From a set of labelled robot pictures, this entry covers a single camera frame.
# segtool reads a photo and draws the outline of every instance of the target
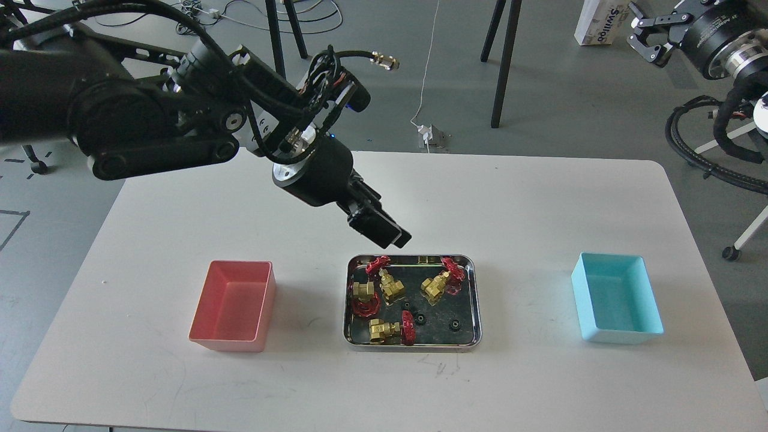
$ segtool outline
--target pink bin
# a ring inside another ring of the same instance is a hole
[[[190,341],[216,351],[264,351],[275,299],[269,261],[211,261]]]

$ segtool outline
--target metal tray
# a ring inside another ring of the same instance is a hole
[[[480,310],[478,309],[475,265],[464,255],[387,255],[391,261],[387,271],[405,286],[405,295],[391,304],[382,296],[378,278],[375,280],[376,293],[381,297],[381,308],[375,317],[388,323],[401,322],[403,303],[408,301],[414,317],[423,314],[425,323],[414,326],[415,343],[402,344],[400,336],[387,338],[383,344],[370,343],[369,319],[353,313],[352,285],[354,282],[368,282],[366,265],[377,259],[378,255],[358,255],[347,266],[344,338],[355,348],[365,351],[467,351],[474,347],[482,335]],[[457,293],[447,291],[432,306],[422,296],[422,282],[444,271],[441,259],[450,257],[465,273],[465,280],[456,287]],[[453,320],[459,320],[461,327],[454,331],[449,328]]]

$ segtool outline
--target light blue bin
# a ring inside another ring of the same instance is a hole
[[[664,334],[642,257],[582,252],[571,281],[585,341],[639,344]]]

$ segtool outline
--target white cable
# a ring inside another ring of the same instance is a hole
[[[427,62],[424,65],[424,78],[422,79],[422,92],[421,92],[421,95],[419,96],[419,109],[417,109],[416,113],[413,115],[413,117],[411,117],[411,125],[414,125],[417,128],[419,127],[419,125],[417,125],[413,121],[419,115],[419,112],[421,112],[422,105],[424,103],[424,86],[427,82],[427,68],[429,67],[429,57],[432,55],[432,43],[435,41],[435,23],[437,22],[438,9],[440,9],[440,0],[437,0],[437,6],[435,7],[435,17],[432,19],[432,37],[429,39],[429,51],[427,52]]]
[[[315,3],[314,5],[311,5],[309,8],[306,8],[303,11],[296,11],[296,14],[298,15],[298,14],[303,14],[304,12],[309,12],[312,9],[316,8],[317,5],[319,5],[322,2],[323,2],[323,0],[317,0],[317,3]],[[288,15],[288,12],[283,12],[283,11],[277,11],[277,13],[283,14],[283,15]]]
[[[302,35],[319,35],[321,33],[327,33],[327,32],[330,32],[332,30],[336,30],[337,28],[341,27],[341,24],[344,24],[344,15],[341,13],[341,9],[339,8],[339,5],[337,5],[336,2],[333,1],[333,0],[330,0],[330,2],[333,3],[333,7],[336,8],[336,12],[338,12],[338,14],[339,14],[339,24],[336,24],[335,26],[333,26],[332,28],[329,28],[327,30],[320,30],[318,32],[302,32]],[[220,14],[219,16],[221,18],[228,19],[228,20],[230,20],[232,22],[236,22],[237,24],[240,24],[240,25],[245,25],[245,26],[251,27],[251,28],[258,28],[259,30],[269,31],[268,28],[259,27],[258,25],[248,24],[247,22],[238,21],[235,18],[231,18],[229,16],[226,16],[225,14]],[[285,31],[285,30],[280,30],[280,33],[293,33],[293,32],[288,32],[288,31]]]

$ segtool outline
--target black table leg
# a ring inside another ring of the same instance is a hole
[[[518,32],[521,4],[522,0],[512,0],[512,10],[509,12],[509,23],[507,24],[507,34],[504,37],[504,50],[502,52],[502,68],[498,73],[496,96],[493,100],[493,113],[491,114],[491,128],[493,129],[498,128],[498,123],[502,119],[502,105],[504,104],[504,94],[507,91],[507,78],[509,78],[509,67],[512,63],[515,36]]]
[[[299,47],[299,55],[301,58],[307,58],[306,45],[304,45],[304,36],[301,34],[301,27],[299,27],[299,17],[296,15],[296,7],[293,5],[293,0],[286,0],[286,12],[288,14],[288,21],[290,21],[290,27],[293,30],[293,37],[296,39],[296,46]]]
[[[491,53],[493,40],[496,38],[498,23],[502,20],[502,12],[504,11],[504,6],[506,4],[507,0],[496,0],[496,7],[493,8],[493,17],[491,18],[491,26],[488,27],[488,34],[485,35],[485,44],[482,46],[482,54],[480,54],[480,61],[483,63],[488,61],[488,55]]]
[[[275,71],[281,77],[286,77],[286,66],[283,61],[283,45],[280,42],[280,22],[277,20],[277,0],[266,0],[266,19],[270,23],[270,38],[272,39],[272,56],[275,59]]]

